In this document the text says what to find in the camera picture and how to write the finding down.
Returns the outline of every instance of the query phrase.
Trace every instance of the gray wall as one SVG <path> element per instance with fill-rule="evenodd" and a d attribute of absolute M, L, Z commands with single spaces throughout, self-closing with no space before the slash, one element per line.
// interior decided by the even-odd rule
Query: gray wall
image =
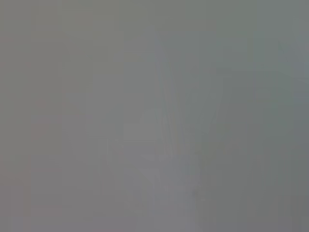
<path fill-rule="evenodd" d="M 307 231 L 307 9 L 2 0 L 0 230 Z"/>

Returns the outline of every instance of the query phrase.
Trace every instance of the blurry background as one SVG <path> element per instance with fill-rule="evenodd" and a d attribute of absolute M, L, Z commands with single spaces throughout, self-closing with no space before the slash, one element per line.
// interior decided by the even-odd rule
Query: blurry background
<path fill-rule="evenodd" d="M 0 230 L 306 231 L 308 7 L 2 0 Z"/>

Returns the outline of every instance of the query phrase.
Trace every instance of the gray surface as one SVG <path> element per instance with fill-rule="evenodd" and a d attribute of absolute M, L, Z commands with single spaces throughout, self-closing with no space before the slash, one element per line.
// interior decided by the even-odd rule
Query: gray surface
<path fill-rule="evenodd" d="M 0 231 L 304 230 L 307 9 L 2 0 Z"/>

